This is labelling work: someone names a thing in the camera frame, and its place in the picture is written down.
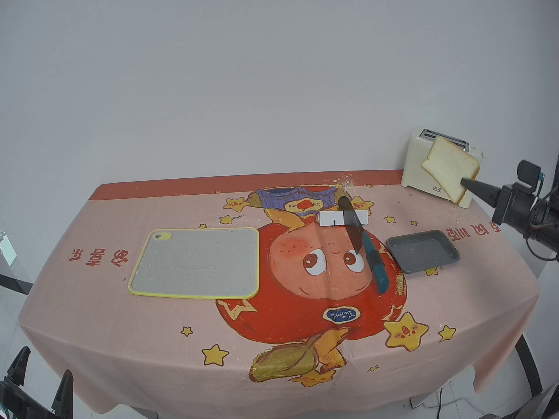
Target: knife handle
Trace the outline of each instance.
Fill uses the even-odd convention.
[[[374,247],[373,241],[366,231],[363,232],[363,248],[365,249],[365,255],[367,256],[367,263],[371,268],[374,281],[377,284],[378,292],[382,295],[388,290],[388,275],[386,274],[381,254]]]

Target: toaster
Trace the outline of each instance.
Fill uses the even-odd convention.
[[[459,148],[465,150],[468,154],[474,157],[481,165],[481,149],[472,146],[468,141],[461,140],[449,135],[441,134],[430,129],[416,129],[411,134],[410,143],[408,145],[408,153],[406,155],[406,164],[404,165],[404,174],[402,176],[402,186],[412,187],[420,191],[450,200],[450,197],[444,189],[435,181],[431,175],[425,171],[421,164],[427,158],[427,154],[431,150],[433,141],[436,137],[442,136],[448,141],[456,144]],[[473,194],[466,191],[464,197],[458,204],[462,208],[468,208],[472,201]]]

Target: gray tray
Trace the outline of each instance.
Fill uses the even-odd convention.
[[[386,248],[404,273],[415,273],[460,259],[458,250],[439,230],[391,237]]]

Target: tablecloth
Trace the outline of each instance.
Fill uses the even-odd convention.
[[[47,363],[97,413],[128,404],[178,417],[355,411],[436,390],[468,365],[482,389],[520,337],[535,277],[498,225],[399,185],[401,171],[266,174],[100,186],[48,258],[20,314]],[[342,226],[341,195],[390,280],[379,295]],[[128,281],[156,228],[254,227],[250,299],[138,296]],[[461,259],[404,275],[386,239],[438,229]]]

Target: bread slice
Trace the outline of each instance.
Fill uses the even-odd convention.
[[[480,164],[474,157],[441,136],[435,138],[421,167],[433,176],[455,204],[459,204],[466,193],[460,184],[462,178],[475,180],[480,171]]]

